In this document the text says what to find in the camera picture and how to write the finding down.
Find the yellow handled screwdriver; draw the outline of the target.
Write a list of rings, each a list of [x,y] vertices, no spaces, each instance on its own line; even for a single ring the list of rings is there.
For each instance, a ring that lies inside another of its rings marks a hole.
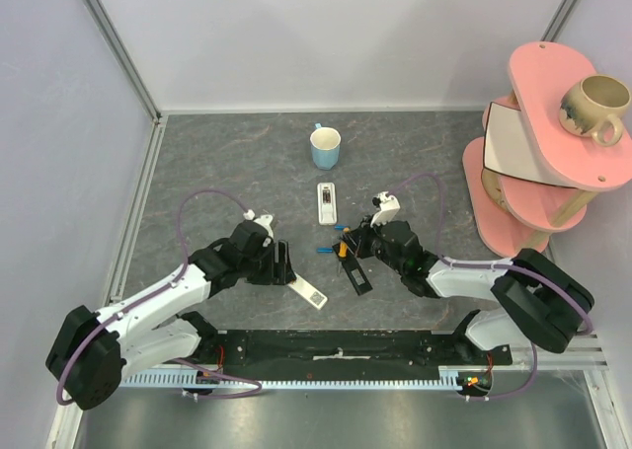
[[[338,247],[338,251],[337,251],[337,257],[338,257],[338,274],[341,274],[342,271],[342,266],[343,263],[345,262],[345,260],[347,259],[348,256],[348,244],[345,242],[345,236],[351,231],[350,227],[344,227],[341,229],[342,231],[342,235],[340,237],[340,241],[339,241],[339,247]]]

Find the black remote control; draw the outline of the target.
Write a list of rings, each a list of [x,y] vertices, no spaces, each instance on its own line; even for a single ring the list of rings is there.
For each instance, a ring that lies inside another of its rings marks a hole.
[[[339,242],[333,245],[333,251],[336,257],[338,247]],[[348,251],[348,256],[343,263],[342,270],[345,272],[345,275],[349,279],[355,293],[358,296],[362,296],[372,290],[372,286],[363,269],[359,265],[357,258],[350,251]]]

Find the white remote with QR label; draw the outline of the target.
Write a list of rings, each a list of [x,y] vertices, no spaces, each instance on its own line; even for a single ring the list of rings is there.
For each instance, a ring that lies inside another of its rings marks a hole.
[[[328,301],[325,294],[300,275],[297,275],[287,286],[317,310],[321,310]]]

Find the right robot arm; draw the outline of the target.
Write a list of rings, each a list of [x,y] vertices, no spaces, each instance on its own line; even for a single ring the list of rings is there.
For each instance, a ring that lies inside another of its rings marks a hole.
[[[340,263],[358,294],[371,288],[359,262],[375,258],[419,297],[496,303],[497,309],[477,312],[452,339],[453,354],[463,363],[475,363],[504,344],[562,353],[575,336],[592,329],[586,322],[592,294],[534,249],[522,249],[511,259],[460,262],[426,250],[406,221],[374,225],[369,217],[343,231],[341,243],[347,252]]]

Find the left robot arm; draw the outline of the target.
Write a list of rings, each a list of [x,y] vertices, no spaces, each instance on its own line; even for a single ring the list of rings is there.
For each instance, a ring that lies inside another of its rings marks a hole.
[[[57,381],[57,402],[90,410],[125,378],[158,363],[212,359],[213,327],[189,307],[240,281],[286,286],[296,280],[273,220],[248,211],[229,237],[185,253],[174,271],[132,297],[97,311],[84,305],[70,311],[45,360]]]

